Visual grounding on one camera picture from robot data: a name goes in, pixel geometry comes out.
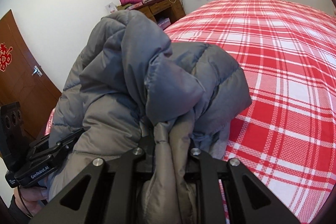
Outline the person's left hand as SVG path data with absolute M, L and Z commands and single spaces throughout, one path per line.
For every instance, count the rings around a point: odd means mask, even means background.
M 26 215 L 33 217 L 43 208 L 42 200 L 49 198 L 49 191 L 41 186 L 18 187 L 14 189 L 14 197 L 17 207 Z

